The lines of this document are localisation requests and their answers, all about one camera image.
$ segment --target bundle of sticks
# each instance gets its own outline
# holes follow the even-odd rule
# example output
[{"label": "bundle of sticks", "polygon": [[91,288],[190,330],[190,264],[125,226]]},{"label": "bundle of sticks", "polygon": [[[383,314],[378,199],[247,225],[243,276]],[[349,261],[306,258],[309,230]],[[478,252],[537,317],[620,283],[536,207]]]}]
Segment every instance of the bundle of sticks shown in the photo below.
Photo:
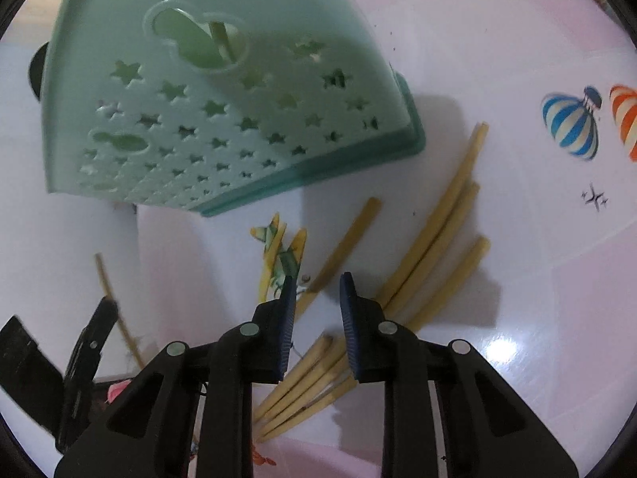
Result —
[{"label": "bundle of sticks", "polygon": [[[425,227],[396,271],[378,291],[375,300],[380,303],[386,318],[394,320],[405,308],[445,255],[469,215],[480,189],[471,180],[471,172],[487,131],[485,123],[476,128],[459,169]],[[478,268],[489,249],[490,241],[480,236],[447,280],[408,319],[406,327],[417,333],[431,321]],[[255,429],[257,441],[268,441],[294,428],[357,384],[349,370],[345,338],[322,335],[254,411],[254,423],[259,425]]]}]

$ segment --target green plastic basket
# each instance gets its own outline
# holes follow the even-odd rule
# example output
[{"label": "green plastic basket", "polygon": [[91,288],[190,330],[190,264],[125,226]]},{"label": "green plastic basket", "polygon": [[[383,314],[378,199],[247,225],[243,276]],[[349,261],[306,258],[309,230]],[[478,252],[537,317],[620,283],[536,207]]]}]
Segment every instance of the green plastic basket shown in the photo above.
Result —
[{"label": "green plastic basket", "polygon": [[49,191],[204,215],[424,147],[351,0],[64,0],[42,104]]}]

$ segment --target orange striped hot air balloon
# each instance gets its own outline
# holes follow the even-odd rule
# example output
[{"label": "orange striped hot air balloon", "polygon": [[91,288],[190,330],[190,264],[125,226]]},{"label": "orange striped hot air balloon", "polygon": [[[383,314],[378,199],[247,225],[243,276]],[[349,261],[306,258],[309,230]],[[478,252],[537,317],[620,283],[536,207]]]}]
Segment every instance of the orange striped hot air balloon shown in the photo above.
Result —
[{"label": "orange striped hot air balloon", "polygon": [[610,90],[615,124],[623,147],[633,162],[637,162],[637,90],[627,86],[613,86]]}]

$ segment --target screw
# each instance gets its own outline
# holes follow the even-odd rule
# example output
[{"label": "screw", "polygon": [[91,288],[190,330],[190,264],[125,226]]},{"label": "screw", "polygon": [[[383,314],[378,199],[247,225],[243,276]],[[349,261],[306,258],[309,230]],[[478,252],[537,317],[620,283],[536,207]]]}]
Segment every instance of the screw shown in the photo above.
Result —
[{"label": "screw", "polygon": [[396,334],[398,332],[398,327],[394,322],[380,322],[378,324],[378,330],[382,334]]},{"label": "screw", "polygon": [[257,334],[259,334],[259,326],[252,322],[248,322],[241,326],[239,332],[246,337],[256,336]]},{"label": "screw", "polygon": [[186,345],[180,341],[173,341],[166,347],[168,356],[181,356],[186,351]]},{"label": "screw", "polygon": [[469,354],[471,351],[471,346],[467,341],[464,340],[456,340],[451,344],[451,348],[456,354]]}]

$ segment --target blue striped hot air balloon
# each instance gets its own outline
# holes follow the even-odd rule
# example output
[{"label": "blue striped hot air balloon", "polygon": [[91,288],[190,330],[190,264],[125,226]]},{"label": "blue striped hot air balloon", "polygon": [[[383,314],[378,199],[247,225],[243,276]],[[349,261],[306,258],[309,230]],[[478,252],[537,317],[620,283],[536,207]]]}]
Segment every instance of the blue striped hot air balloon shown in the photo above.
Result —
[{"label": "blue striped hot air balloon", "polygon": [[592,160],[598,151],[598,127],[593,112],[601,108],[601,95],[592,86],[584,98],[549,94],[542,101],[544,124],[563,149],[582,160]]}]

